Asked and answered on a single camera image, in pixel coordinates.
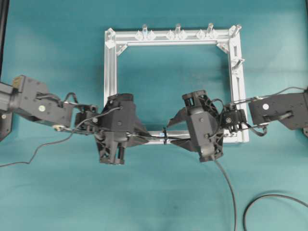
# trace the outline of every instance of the wire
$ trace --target wire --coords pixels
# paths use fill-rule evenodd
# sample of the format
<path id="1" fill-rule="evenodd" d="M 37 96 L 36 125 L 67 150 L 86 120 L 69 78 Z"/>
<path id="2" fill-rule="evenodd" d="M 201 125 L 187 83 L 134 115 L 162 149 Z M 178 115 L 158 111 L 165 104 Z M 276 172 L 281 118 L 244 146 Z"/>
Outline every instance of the wire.
<path id="1" fill-rule="evenodd" d="M 26 161 L 13 162 L 13 163 L 10 163 L 10 164 L 0 165 L 0 167 L 6 167 L 6 166 L 16 165 L 16 164 L 27 164 L 27 165 L 29 165 L 29 164 L 32 162 L 32 160 L 34 159 L 34 157 L 35 157 L 36 154 L 38 153 L 38 150 L 39 150 L 41 147 L 65 142 L 65 141 L 69 140 L 69 139 L 73 136 L 73 134 L 76 132 L 76 130 L 77 130 L 84 122 L 86 122 L 86 121 L 88 121 L 88 120 L 92 120 L 92 119 L 94 119 L 94 118 L 99 118 L 99 117 L 101 117 L 101 116 L 105 116 L 105 115 L 111 113 L 112 111 L 118 110 L 118 109 L 121 109 L 121 108 L 120 108 L 120 107 L 115 107 L 115 108 L 110 109 L 110 110 L 107 111 L 107 112 L 104 112 L 104 113 L 101 113 L 101 114 L 99 114 L 99 115 L 92 116 L 92 117 L 90 117 L 90 118 L 87 118 L 87 119 L 82 120 L 82 121 L 71 131 L 71 134 L 70 134 L 68 137 L 66 137 L 65 139 L 63 139 L 63 140 L 59 140 L 59 141 L 55 141 L 55 142 L 50 142 L 50 143 L 41 144 L 39 147 L 36 148 L 36 150 L 34 151 L 34 154 L 32 155 L 31 159 L 30 159 L 28 162 L 26 162 Z"/>
<path id="2" fill-rule="evenodd" d="M 230 188 L 230 191 L 231 191 L 231 194 L 232 194 L 233 209 L 234 209 L 234 231 L 236 231 L 236 228 L 237 228 L 237 222 L 236 222 L 236 220 L 237 220 L 237 209 L 236 209 L 236 201 L 235 201 L 235 195 L 234 195 L 233 187 L 231 185 L 230 179 L 229 179 L 226 171 L 223 169 L 223 167 L 218 162 L 218 160 L 215 159 L 214 155 L 212 155 L 211 158 L 215 162 L 217 167 L 220 169 L 220 171 L 224 175 L 224 177 L 225 177 L 225 179 L 226 179 L 226 181 L 227 181 L 227 183 L 229 185 L 229 188 Z"/>
<path id="3" fill-rule="evenodd" d="M 304 89 L 304 88 L 299 88 L 299 87 L 288 87 L 288 88 L 283 89 L 283 90 L 281 90 L 281 91 L 279 91 L 279 92 L 277 92 L 277 93 L 275 93 L 275 94 L 264 95 L 263 97 L 269 97 L 269 96 L 272 96 L 272 95 L 278 95 L 278 94 L 283 93 L 283 92 L 285 92 L 286 90 L 289 90 L 289 89 L 306 90 L 306 89 Z"/>
<path id="4" fill-rule="evenodd" d="M 46 93 L 46 94 L 40 94 L 39 96 L 36 97 L 37 99 L 41 100 L 41 99 L 47 99 L 47 98 L 51 98 L 51 99 L 54 99 L 58 102 L 61 101 L 61 99 L 55 95 L 55 94 L 51 94 L 51 93 Z"/>
<path id="5" fill-rule="evenodd" d="M 262 196 L 259 196 L 255 199 L 253 199 L 245 208 L 245 211 L 244 211 L 244 214 L 243 214 L 243 227 L 244 227 L 244 231 L 247 231 L 247 227 L 246 227 L 246 215 L 247 215 L 247 212 L 249 210 L 249 208 L 258 200 L 261 200 L 263 198 L 269 198 L 269 197 L 280 197 L 280 198 L 284 198 L 284 199 L 289 199 L 289 200 L 292 200 L 292 201 L 295 201 L 295 202 L 298 202 L 300 203 L 301 205 L 305 206 L 308 208 L 308 204 L 306 204 L 305 202 L 301 201 L 301 200 L 298 200 L 294 197 L 291 197 L 291 196 L 286 196 L 286 195 L 281 195 L 281 194 L 266 194 L 266 195 L 262 195 Z"/>
<path id="6" fill-rule="evenodd" d="M 66 95 L 65 99 L 63 100 L 63 102 L 67 101 L 68 98 L 69 98 L 70 96 L 73 97 L 73 100 L 74 100 L 75 103 L 78 103 L 77 96 L 76 96 L 76 94 L 73 93 L 73 92 L 68 93 L 68 94 Z"/>
<path id="7" fill-rule="evenodd" d="M 283 93 L 285 92 L 286 90 L 289 90 L 289 89 L 298 89 L 298 90 L 306 90 L 304 88 L 299 88 L 299 87 L 288 87 L 288 88 L 285 88 L 275 94 L 271 94 L 271 95 L 263 95 L 263 96 L 260 96 L 260 98 L 266 98 L 266 97 L 270 97 L 270 96 L 273 96 L 273 95 L 278 95 L 280 93 Z M 235 100 L 235 101 L 232 101 L 230 103 L 234 103 L 234 104 L 242 104 L 242 103 L 247 103 L 247 102 L 250 102 L 252 101 L 253 99 L 255 99 L 255 97 L 253 98 L 247 98 L 247 99 L 242 99 L 242 100 Z"/>
<path id="8" fill-rule="evenodd" d="M 221 102 L 222 110 L 221 110 L 221 112 L 220 112 L 220 114 L 219 114 L 219 115 L 220 115 L 220 116 L 219 116 L 219 124 L 218 124 L 218 126 L 217 126 L 217 129 L 216 129 L 216 131 L 209 137 L 209 139 L 215 137 L 215 136 L 217 135 L 217 133 L 219 132 L 220 126 L 221 126 L 221 123 L 222 123 L 222 113 L 226 110 L 226 106 L 224 105 L 224 103 L 223 103 L 223 101 L 222 101 L 221 99 L 213 99 L 213 100 L 211 101 L 211 104 L 212 104 L 213 102 L 216 102 L 216 101 Z"/>

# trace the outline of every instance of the bolt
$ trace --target bolt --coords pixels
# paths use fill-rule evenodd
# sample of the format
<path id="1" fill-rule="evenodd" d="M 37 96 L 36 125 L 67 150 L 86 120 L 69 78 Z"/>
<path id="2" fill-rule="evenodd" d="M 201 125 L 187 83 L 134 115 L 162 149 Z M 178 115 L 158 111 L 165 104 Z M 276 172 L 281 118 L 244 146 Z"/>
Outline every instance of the bolt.
<path id="1" fill-rule="evenodd" d="M 213 28 L 214 28 L 214 24 L 213 23 L 209 23 L 208 27 L 207 27 L 207 30 L 206 30 L 206 33 L 209 35 L 213 31 Z"/>
<path id="2" fill-rule="evenodd" d="M 270 106 L 269 106 L 267 103 L 265 103 L 265 104 L 262 105 L 262 108 L 263 108 L 264 110 L 268 110 L 269 107 L 270 107 Z"/>
<path id="3" fill-rule="evenodd" d="M 242 29 L 242 26 L 240 24 L 236 25 L 235 31 L 233 32 L 231 37 L 234 38 L 235 36 L 237 36 L 237 34 L 240 32 L 241 29 Z"/>
<path id="4" fill-rule="evenodd" d="M 226 122 L 227 122 L 227 124 L 229 124 L 229 123 L 231 123 L 232 122 L 232 120 L 231 120 L 231 118 L 226 118 Z"/>
<path id="5" fill-rule="evenodd" d="M 38 110 L 39 110 L 40 112 L 44 112 L 44 111 L 46 110 L 46 107 L 45 107 L 44 105 L 40 105 L 39 108 L 38 108 Z"/>
<path id="6" fill-rule="evenodd" d="M 237 70 L 241 65 L 243 65 L 243 62 L 245 62 L 245 59 L 240 58 L 236 65 L 234 67 L 232 67 L 232 70 Z"/>
<path id="7" fill-rule="evenodd" d="M 178 24 L 175 25 L 175 36 L 176 36 L 176 38 L 179 37 L 180 32 L 181 32 L 181 24 L 178 23 Z"/>

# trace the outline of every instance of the black cable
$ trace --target black cable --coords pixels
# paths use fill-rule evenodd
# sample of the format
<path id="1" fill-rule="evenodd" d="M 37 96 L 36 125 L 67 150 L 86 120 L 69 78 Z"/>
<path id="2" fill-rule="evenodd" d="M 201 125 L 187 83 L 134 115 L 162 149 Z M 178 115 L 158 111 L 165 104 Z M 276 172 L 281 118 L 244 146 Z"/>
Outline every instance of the black cable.
<path id="1" fill-rule="evenodd" d="M 218 126 L 217 126 L 217 129 L 216 129 L 216 131 L 209 137 L 209 139 L 215 137 L 215 136 L 217 135 L 217 133 L 219 132 L 220 126 L 221 126 L 221 123 L 222 123 L 222 113 L 226 110 L 226 106 L 224 105 L 224 103 L 223 103 L 223 101 L 222 101 L 221 99 L 213 99 L 213 100 L 211 101 L 211 103 L 216 102 L 216 101 L 221 102 L 221 104 L 222 104 L 222 110 L 221 110 L 221 112 L 220 112 L 220 114 L 219 114 L 219 124 L 218 124 Z"/>
<path id="2" fill-rule="evenodd" d="M 75 103 L 78 103 L 77 96 L 76 96 L 76 94 L 73 93 L 73 92 L 68 93 L 63 101 L 64 101 L 64 102 L 67 101 L 68 98 L 69 98 L 70 96 L 73 97 L 73 100 L 74 100 Z"/>
<path id="3" fill-rule="evenodd" d="M 263 129 L 263 133 L 262 132 L 259 132 L 259 131 L 257 131 L 257 130 L 255 130 L 255 128 L 257 128 L 258 126 L 255 126 L 255 127 L 252 127 L 250 124 L 248 124 L 248 123 L 244 123 L 246 126 L 247 126 L 247 128 L 244 128 L 244 129 L 242 129 L 242 130 L 246 130 L 246 129 L 249 129 L 249 130 L 251 130 L 254 134 L 256 134 L 257 136 L 265 136 L 266 134 L 267 134 L 267 132 L 268 132 L 268 128 L 264 125 L 264 126 L 262 126 L 262 129 Z"/>
<path id="4" fill-rule="evenodd" d="M 3 0 L 1 1 L 1 3 L 2 4 L 1 4 L 1 19 L 0 19 L 0 78 L 2 74 L 5 29 L 6 29 L 6 21 L 8 18 L 10 0 Z"/>
<path id="5" fill-rule="evenodd" d="M 237 209 L 236 209 L 236 200 L 235 200 L 235 195 L 234 195 L 233 187 L 231 185 L 230 179 L 229 179 L 226 171 L 223 169 L 223 167 L 218 162 L 218 160 L 216 160 L 214 156 L 211 156 L 211 158 L 215 162 L 217 167 L 220 169 L 220 171 L 224 175 L 224 177 L 225 177 L 225 179 L 226 179 L 226 181 L 227 181 L 227 183 L 229 185 L 229 188 L 230 188 L 230 191 L 231 191 L 231 194 L 232 194 L 233 209 L 234 209 L 234 231 L 236 231 L 236 228 L 237 228 L 237 222 L 236 222 L 236 220 L 237 220 Z"/>
<path id="6" fill-rule="evenodd" d="M 61 101 L 60 97 L 55 95 L 55 94 L 51 94 L 51 93 L 46 93 L 46 94 L 40 94 L 36 97 L 37 99 L 41 100 L 41 99 L 54 99 L 58 102 Z"/>
<path id="7" fill-rule="evenodd" d="M 266 98 L 266 97 L 270 97 L 270 96 L 273 96 L 273 95 L 278 95 L 280 93 L 283 93 L 285 92 L 286 90 L 289 90 L 289 89 L 298 89 L 298 90 L 306 90 L 304 88 L 299 88 L 299 87 L 288 87 L 288 88 L 285 88 L 277 93 L 274 93 L 274 94 L 271 94 L 271 95 L 263 95 L 263 96 L 260 96 L 260 98 Z M 247 98 L 247 99 L 243 99 L 243 100 L 235 100 L 235 101 L 231 101 L 230 103 L 234 103 L 234 104 L 242 104 L 242 103 L 247 103 L 247 102 L 250 102 L 252 101 L 253 99 L 255 99 L 255 97 L 253 98 Z"/>
<path id="8" fill-rule="evenodd" d="M 295 202 L 298 202 L 300 203 L 301 205 L 305 206 L 308 208 L 308 204 L 306 204 L 305 202 L 301 201 L 301 200 L 298 200 L 294 197 L 291 197 L 291 196 L 286 196 L 286 195 L 281 195 L 281 194 L 266 194 L 266 195 L 262 195 L 262 196 L 259 196 L 255 199 L 253 199 L 245 208 L 245 211 L 243 213 L 243 228 L 244 228 L 244 231 L 247 231 L 247 227 L 246 227 L 246 215 L 247 215 L 247 212 L 249 210 L 249 208 L 258 200 L 260 199 L 263 199 L 263 198 L 269 198 L 269 197 L 280 197 L 280 198 L 284 198 L 284 199 L 289 199 L 289 200 L 293 200 Z"/>
<path id="9" fill-rule="evenodd" d="M 39 147 L 36 148 L 36 150 L 34 151 L 34 154 L 32 155 L 31 159 L 30 159 L 28 162 L 26 162 L 26 161 L 13 162 L 13 163 L 10 163 L 10 164 L 0 165 L 0 167 L 6 167 L 6 166 L 16 165 L 16 164 L 27 164 L 27 165 L 29 165 L 29 164 L 32 162 L 32 160 L 34 159 L 34 157 L 36 156 L 38 150 L 39 150 L 41 147 L 49 146 L 49 145 L 53 145 L 53 144 L 58 144 L 58 143 L 62 143 L 62 142 L 64 142 L 64 141 L 67 141 L 67 140 L 69 140 L 69 139 L 73 136 L 73 134 L 76 132 L 76 130 L 77 130 L 84 122 L 86 122 L 86 121 L 88 121 L 88 120 L 92 120 L 92 119 L 94 119 L 94 118 L 99 118 L 99 117 L 101 117 L 101 116 L 105 116 L 105 115 L 111 113 L 112 111 L 118 110 L 118 109 L 121 109 L 121 108 L 120 108 L 120 107 L 115 107 L 115 108 L 110 109 L 110 110 L 107 111 L 107 112 L 104 112 L 104 113 L 101 113 L 101 114 L 99 114 L 99 115 L 92 116 L 92 117 L 90 117 L 90 118 L 87 118 L 87 119 L 82 120 L 82 121 L 71 131 L 71 134 L 70 134 L 68 137 L 66 137 L 65 139 L 63 139 L 63 140 L 59 140 L 59 141 L 55 141 L 55 142 L 50 142 L 50 143 L 41 144 Z"/>

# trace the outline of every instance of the cable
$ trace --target cable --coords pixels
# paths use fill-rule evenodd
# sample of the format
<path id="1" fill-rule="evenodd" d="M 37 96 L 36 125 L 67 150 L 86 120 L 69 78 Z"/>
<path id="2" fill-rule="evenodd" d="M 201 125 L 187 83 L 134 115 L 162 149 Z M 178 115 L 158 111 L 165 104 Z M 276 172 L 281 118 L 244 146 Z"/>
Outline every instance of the cable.
<path id="1" fill-rule="evenodd" d="M 266 97 L 270 97 L 270 96 L 273 96 L 273 95 L 278 95 L 280 93 L 283 93 L 285 92 L 286 90 L 289 90 L 289 89 L 298 89 L 298 90 L 306 90 L 304 88 L 299 88 L 299 87 L 288 87 L 288 88 L 285 88 L 275 94 L 271 94 L 271 95 L 263 95 L 263 96 L 260 96 L 260 98 L 266 98 Z M 255 97 L 253 98 L 247 98 L 247 99 L 243 99 L 243 100 L 235 100 L 235 101 L 231 101 L 230 103 L 234 103 L 234 104 L 242 104 L 242 103 L 247 103 L 247 102 L 250 102 L 252 101 L 253 99 L 255 99 Z"/>
<path id="2" fill-rule="evenodd" d="M 6 21 L 9 12 L 9 0 L 1 1 L 1 19 L 0 19 L 0 78 L 2 74 L 2 63 L 3 63 L 3 50 L 4 50 L 4 39 L 5 39 L 5 29 Z"/>
<path id="3" fill-rule="evenodd" d="M 34 157 L 36 156 L 38 150 L 39 150 L 41 147 L 49 146 L 49 145 L 53 145 L 53 144 L 58 144 L 58 143 L 62 143 L 62 142 L 64 142 L 64 141 L 67 141 L 67 140 L 69 140 L 69 139 L 73 136 L 73 134 L 76 132 L 76 130 L 77 130 L 84 122 L 86 122 L 86 121 L 88 121 L 88 120 L 92 120 L 92 119 L 94 119 L 94 118 L 99 118 L 99 117 L 101 117 L 101 116 L 105 116 L 105 115 L 111 113 L 112 111 L 118 110 L 118 109 L 121 109 L 121 108 L 120 108 L 120 107 L 115 107 L 115 108 L 110 109 L 110 110 L 107 111 L 107 112 L 104 112 L 104 113 L 101 113 L 101 114 L 99 114 L 99 115 L 92 116 L 92 117 L 90 117 L 90 118 L 87 118 L 87 119 L 82 120 L 82 121 L 71 131 L 71 134 L 70 134 L 68 137 L 66 137 L 65 139 L 63 139 L 63 140 L 59 140 L 59 141 L 55 141 L 55 142 L 50 142 L 50 143 L 41 144 L 39 147 L 36 148 L 36 150 L 34 151 L 34 154 L 32 155 L 31 159 L 30 159 L 28 162 L 26 162 L 26 161 L 13 162 L 13 163 L 10 163 L 10 164 L 0 165 L 0 167 L 6 167 L 6 166 L 16 165 L 16 164 L 27 164 L 27 165 L 29 165 L 29 164 L 32 162 L 32 160 L 34 159 Z"/>
<path id="4" fill-rule="evenodd" d="M 235 201 L 235 195 L 234 195 L 234 191 L 233 191 L 233 187 L 231 185 L 231 182 L 229 180 L 229 177 L 226 173 L 226 171 L 223 169 L 223 167 L 221 166 L 221 164 L 218 162 L 218 160 L 215 159 L 214 155 L 211 156 L 212 160 L 215 162 L 215 164 L 217 165 L 217 167 L 220 169 L 220 171 L 222 172 L 222 174 L 224 175 L 228 185 L 229 185 L 229 188 L 230 188 L 230 191 L 231 191 L 231 194 L 232 194 L 232 201 L 233 201 L 233 209 L 234 209 L 234 231 L 236 231 L 236 228 L 237 228 L 237 210 L 236 210 L 236 201 Z"/>
<path id="5" fill-rule="evenodd" d="M 305 206 L 308 208 L 308 204 L 306 204 L 305 202 L 301 201 L 301 200 L 298 200 L 294 197 L 291 197 L 291 196 L 286 196 L 286 195 L 281 195 L 281 194 L 266 194 L 266 195 L 262 195 L 262 196 L 259 196 L 257 198 L 255 198 L 254 200 L 252 200 L 245 208 L 245 211 L 244 211 L 244 214 L 243 214 L 243 227 L 244 227 L 244 231 L 247 231 L 247 227 L 246 227 L 246 215 L 247 215 L 247 212 L 249 210 L 249 208 L 258 200 L 260 199 L 263 199 L 263 198 L 269 198 L 269 197 L 280 197 L 280 198 L 284 198 L 284 199 L 289 199 L 289 200 L 292 200 L 292 201 L 295 201 L 295 202 L 298 202 L 300 203 L 301 205 Z"/>
<path id="6" fill-rule="evenodd" d="M 76 96 L 76 94 L 73 93 L 73 92 L 68 93 L 68 94 L 66 95 L 65 99 L 63 100 L 63 102 L 67 101 L 68 98 L 69 98 L 70 96 L 73 97 L 73 100 L 74 100 L 75 103 L 78 103 L 77 96 Z"/>
<path id="7" fill-rule="evenodd" d="M 57 102 L 60 102 L 61 99 L 55 95 L 55 94 L 51 94 L 51 93 L 46 93 L 46 94 L 40 94 L 39 96 L 36 97 L 37 99 L 41 100 L 41 99 L 54 99 L 56 100 Z"/>

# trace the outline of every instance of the metal peg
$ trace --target metal peg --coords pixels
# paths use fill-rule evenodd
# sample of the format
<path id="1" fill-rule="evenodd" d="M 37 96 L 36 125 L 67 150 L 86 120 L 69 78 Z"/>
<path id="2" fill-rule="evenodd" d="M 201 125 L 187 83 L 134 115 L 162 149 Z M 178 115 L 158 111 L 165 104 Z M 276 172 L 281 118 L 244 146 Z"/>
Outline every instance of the metal peg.
<path id="1" fill-rule="evenodd" d="M 178 38 L 180 36 L 180 32 L 181 32 L 181 24 L 178 23 L 175 25 L 175 37 Z"/>
<path id="2" fill-rule="evenodd" d="M 213 28 L 214 28 L 214 24 L 213 23 L 209 23 L 208 27 L 207 27 L 207 30 L 206 30 L 206 34 L 209 35 L 210 33 L 212 33 Z"/>
<path id="3" fill-rule="evenodd" d="M 146 24 L 142 25 L 142 34 L 143 34 L 143 39 L 147 40 L 147 38 L 148 38 L 148 26 Z"/>
<path id="4" fill-rule="evenodd" d="M 236 25 L 235 30 L 233 34 L 231 35 L 231 37 L 234 38 L 235 36 L 237 36 L 241 29 L 242 29 L 242 26 L 240 24 Z"/>
<path id="5" fill-rule="evenodd" d="M 239 58 L 239 61 L 237 61 L 236 65 L 232 68 L 232 70 L 237 70 L 241 65 L 243 65 L 243 62 L 245 62 L 245 59 Z"/>

